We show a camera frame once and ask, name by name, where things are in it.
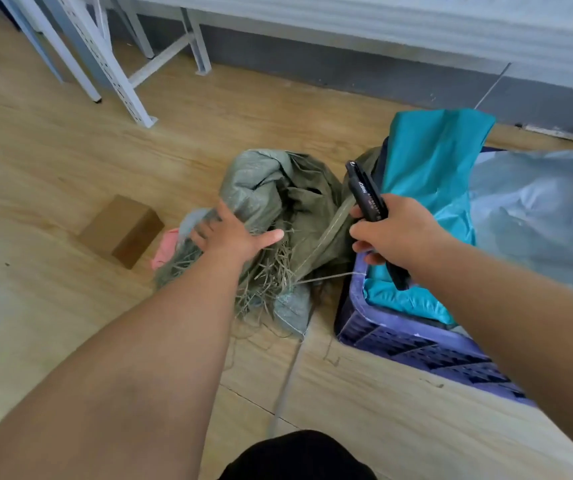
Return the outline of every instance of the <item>white plastic sheet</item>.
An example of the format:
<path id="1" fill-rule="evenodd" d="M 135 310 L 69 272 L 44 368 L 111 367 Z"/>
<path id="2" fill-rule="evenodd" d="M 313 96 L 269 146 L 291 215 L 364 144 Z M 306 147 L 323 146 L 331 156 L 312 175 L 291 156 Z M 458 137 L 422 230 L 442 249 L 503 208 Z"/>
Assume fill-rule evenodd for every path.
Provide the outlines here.
<path id="1" fill-rule="evenodd" d="M 573 151 L 481 153 L 469 190 L 480 249 L 573 287 Z"/>

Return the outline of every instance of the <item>pink object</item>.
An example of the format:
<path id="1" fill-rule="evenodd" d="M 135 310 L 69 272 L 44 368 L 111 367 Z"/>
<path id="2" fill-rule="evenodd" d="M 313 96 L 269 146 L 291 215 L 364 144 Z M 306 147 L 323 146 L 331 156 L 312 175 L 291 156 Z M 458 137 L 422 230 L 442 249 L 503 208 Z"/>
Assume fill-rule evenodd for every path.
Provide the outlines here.
<path id="1" fill-rule="evenodd" d="M 162 241 L 160 241 L 160 246 L 158 246 L 158 250 L 155 251 L 155 256 L 151 260 L 151 267 L 153 269 L 158 269 L 162 267 L 165 263 L 169 262 L 169 260 L 175 254 L 175 249 L 178 246 L 178 234 L 179 229 L 171 229 L 165 232 L 162 235 Z"/>

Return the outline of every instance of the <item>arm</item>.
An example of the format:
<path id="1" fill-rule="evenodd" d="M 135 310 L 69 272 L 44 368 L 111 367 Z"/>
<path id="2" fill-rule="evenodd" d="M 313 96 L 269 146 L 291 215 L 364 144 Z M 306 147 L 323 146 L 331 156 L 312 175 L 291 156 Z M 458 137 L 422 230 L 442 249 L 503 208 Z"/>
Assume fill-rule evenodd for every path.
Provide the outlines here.
<path id="1" fill-rule="evenodd" d="M 0 479 L 197 478 L 243 263 L 279 241 L 222 221 L 191 238 L 204 254 L 111 322 L 0 423 Z"/>
<path id="2" fill-rule="evenodd" d="M 384 197 L 389 218 L 355 224 L 354 249 L 408 269 L 573 440 L 573 290 L 458 241 L 415 200 Z"/>

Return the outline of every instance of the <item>purple plastic crate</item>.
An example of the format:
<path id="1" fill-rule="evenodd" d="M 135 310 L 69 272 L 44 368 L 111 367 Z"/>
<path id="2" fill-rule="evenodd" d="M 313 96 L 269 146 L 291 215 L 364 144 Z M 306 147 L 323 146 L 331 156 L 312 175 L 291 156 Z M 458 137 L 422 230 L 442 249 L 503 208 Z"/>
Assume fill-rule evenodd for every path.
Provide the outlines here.
<path id="1" fill-rule="evenodd" d="M 359 274 L 345 281 L 334 325 L 340 342 L 535 406 L 472 339 L 428 324 L 426 319 L 369 305 L 363 294 L 368 267 L 364 255 L 359 254 L 353 268 Z"/>

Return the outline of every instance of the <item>person's left hand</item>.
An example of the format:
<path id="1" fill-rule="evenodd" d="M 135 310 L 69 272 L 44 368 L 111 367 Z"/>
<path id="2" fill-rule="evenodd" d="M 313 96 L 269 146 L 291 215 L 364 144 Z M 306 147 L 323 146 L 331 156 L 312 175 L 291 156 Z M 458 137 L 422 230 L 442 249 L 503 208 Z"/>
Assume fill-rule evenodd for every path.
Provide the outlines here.
<path id="1" fill-rule="evenodd" d="M 204 253 L 221 252 L 246 262 L 259 250 L 284 237 L 282 229 L 251 235 L 221 199 L 215 209 L 221 220 L 202 220 L 189 234 L 191 241 Z"/>

